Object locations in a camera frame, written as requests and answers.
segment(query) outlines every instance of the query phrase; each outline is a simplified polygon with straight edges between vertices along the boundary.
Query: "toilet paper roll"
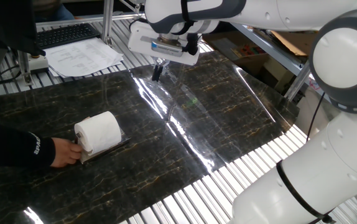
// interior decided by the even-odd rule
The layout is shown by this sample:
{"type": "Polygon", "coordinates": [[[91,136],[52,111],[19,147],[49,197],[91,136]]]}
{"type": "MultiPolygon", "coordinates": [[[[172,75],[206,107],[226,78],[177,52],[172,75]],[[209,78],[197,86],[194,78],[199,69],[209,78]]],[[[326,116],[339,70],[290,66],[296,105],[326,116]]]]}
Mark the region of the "toilet paper roll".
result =
{"type": "Polygon", "coordinates": [[[122,141],[121,129],[109,111],[75,124],[78,143],[89,156],[104,151],[122,141]]]}

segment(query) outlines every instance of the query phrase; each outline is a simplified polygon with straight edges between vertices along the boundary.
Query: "marble pattern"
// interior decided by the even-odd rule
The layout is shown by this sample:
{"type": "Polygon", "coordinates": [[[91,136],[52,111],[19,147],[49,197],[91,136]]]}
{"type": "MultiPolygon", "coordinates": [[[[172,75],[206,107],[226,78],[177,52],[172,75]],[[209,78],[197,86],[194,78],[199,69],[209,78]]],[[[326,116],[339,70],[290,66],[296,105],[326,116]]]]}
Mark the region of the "marble pattern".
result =
{"type": "Polygon", "coordinates": [[[298,109],[218,52],[0,96],[0,121],[73,139],[110,111],[124,147],[64,169],[0,167],[0,223],[119,223],[287,131],[298,109]]]}

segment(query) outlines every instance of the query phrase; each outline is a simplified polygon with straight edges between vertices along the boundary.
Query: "cardboard box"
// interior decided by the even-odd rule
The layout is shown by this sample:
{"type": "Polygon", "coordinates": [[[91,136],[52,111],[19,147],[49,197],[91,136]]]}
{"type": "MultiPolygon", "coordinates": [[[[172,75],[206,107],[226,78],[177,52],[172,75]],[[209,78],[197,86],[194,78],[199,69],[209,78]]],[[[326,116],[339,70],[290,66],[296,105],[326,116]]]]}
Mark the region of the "cardboard box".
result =
{"type": "Polygon", "coordinates": [[[271,31],[291,52],[298,56],[308,56],[317,33],[271,31]]]}
{"type": "Polygon", "coordinates": [[[269,59],[268,54],[250,55],[248,57],[239,57],[240,55],[235,54],[234,50],[244,45],[257,47],[255,43],[239,31],[205,34],[203,40],[252,75],[257,75],[264,63],[269,59]]]}

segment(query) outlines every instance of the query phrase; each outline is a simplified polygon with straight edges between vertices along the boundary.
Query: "metal grating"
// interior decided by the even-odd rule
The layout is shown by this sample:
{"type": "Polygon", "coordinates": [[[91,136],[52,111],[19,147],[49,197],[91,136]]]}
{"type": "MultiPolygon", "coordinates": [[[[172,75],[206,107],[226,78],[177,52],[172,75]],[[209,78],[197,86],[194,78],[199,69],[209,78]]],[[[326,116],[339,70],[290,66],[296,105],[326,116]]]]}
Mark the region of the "metal grating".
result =
{"type": "MultiPolygon", "coordinates": [[[[224,224],[232,217],[236,196],[305,144],[306,135],[293,126],[286,134],[184,187],[120,224],[224,224]]],[[[331,213],[338,224],[357,224],[352,198],[331,213]]]]}
{"type": "MultiPolygon", "coordinates": [[[[109,67],[85,77],[61,78],[54,77],[49,72],[36,73],[32,76],[35,85],[26,86],[24,81],[18,78],[13,82],[0,84],[0,95],[58,85],[63,82],[129,70],[143,65],[152,65],[154,62],[150,56],[131,52],[127,47],[130,35],[129,25],[133,21],[133,17],[133,15],[113,17],[113,49],[124,55],[121,65],[109,67]]],[[[37,24],[37,30],[56,29],[81,22],[89,22],[100,32],[102,31],[102,18],[67,21],[63,24],[60,22],[42,23],[37,24]]],[[[211,51],[213,49],[208,44],[204,42],[200,44],[201,54],[211,51]]],[[[16,65],[18,65],[18,61],[15,56],[7,53],[0,66],[0,73],[16,65]]],[[[6,72],[0,77],[0,81],[12,78],[18,71],[19,69],[15,68],[6,72]]],[[[281,137],[179,190],[122,223],[227,223],[231,218],[231,207],[235,197],[274,167],[276,162],[285,159],[301,147],[305,138],[304,133],[294,126],[281,137]]],[[[338,223],[357,224],[357,200],[350,199],[336,208],[332,214],[338,223]]]]}

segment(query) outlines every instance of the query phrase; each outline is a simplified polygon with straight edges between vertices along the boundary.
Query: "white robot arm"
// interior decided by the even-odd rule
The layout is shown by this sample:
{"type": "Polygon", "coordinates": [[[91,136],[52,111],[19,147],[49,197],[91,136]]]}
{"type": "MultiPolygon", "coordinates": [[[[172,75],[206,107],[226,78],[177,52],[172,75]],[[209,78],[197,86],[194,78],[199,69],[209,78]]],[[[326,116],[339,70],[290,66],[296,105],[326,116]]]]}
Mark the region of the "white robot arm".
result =
{"type": "Polygon", "coordinates": [[[311,71],[343,112],[241,193],[230,224],[334,223],[327,214],[357,194],[357,0],[147,0],[146,16],[131,27],[131,50],[191,65],[191,33],[218,21],[319,30],[311,71]]]}
{"type": "Polygon", "coordinates": [[[195,65],[199,53],[183,50],[188,34],[206,34],[219,21],[272,30],[319,30],[357,0],[147,0],[147,22],[131,26],[132,51],[195,65]]]}

